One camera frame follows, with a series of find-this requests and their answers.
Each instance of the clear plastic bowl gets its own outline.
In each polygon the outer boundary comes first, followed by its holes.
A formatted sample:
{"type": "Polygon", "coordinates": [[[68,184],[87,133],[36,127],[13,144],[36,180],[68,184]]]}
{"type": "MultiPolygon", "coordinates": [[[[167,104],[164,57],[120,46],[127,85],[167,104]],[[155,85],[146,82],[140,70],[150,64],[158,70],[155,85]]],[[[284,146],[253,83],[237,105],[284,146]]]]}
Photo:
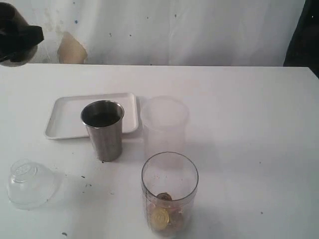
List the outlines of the clear plastic bowl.
{"type": "Polygon", "coordinates": [[[147,160],[142,190],[150,229],[163,237],[180,233],[189,222],[197,185],[196,166],[184,155],[163,152],[147,160]]]}
{"type": "Polygon", "coordinates": [[[141,110],[145,158],[165,151],[183,153],[188,107],[170,96],[146,102],[141,110]]]}
{"type": "Polygon", "coordinates": [[[24,159],[11,167],[7,193],[16,208],[29,210],[46,203],[55,191],[55,184],[51,170],[24,159]]]}

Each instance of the white table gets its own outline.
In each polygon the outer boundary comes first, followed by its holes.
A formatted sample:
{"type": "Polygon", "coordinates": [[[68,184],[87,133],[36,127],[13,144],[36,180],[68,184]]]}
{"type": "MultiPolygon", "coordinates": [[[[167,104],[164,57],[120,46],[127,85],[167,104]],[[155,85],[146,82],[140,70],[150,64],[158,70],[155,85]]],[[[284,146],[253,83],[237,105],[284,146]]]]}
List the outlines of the white table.
{"type": "Polygon", "coordinates": [[[319,80],[309,69],[50,64],[0,67],[0,238],[155,238],[142,209],[141,129],[104,164],[88,138],[43,135],[58,97],[115,92],[133,92],[140,104],[171,95],[189,107],[186,155],[199,186],[180,238],[319,238],[319,80]],[[33,211],[6,195],[10,166],[22,158],[64,175],[33,211]]]}

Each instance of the white cloth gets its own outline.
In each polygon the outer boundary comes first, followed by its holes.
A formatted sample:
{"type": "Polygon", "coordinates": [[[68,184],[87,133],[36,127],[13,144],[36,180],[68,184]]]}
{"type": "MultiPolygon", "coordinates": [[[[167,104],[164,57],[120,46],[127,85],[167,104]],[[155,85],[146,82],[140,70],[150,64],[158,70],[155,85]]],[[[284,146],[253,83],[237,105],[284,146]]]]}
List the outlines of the white cloth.
{"type": "Polygon", "coordinates": [[[281,66],[305,0],[7,0],[58,63],[64,31],[87,64],[281,66]]]}

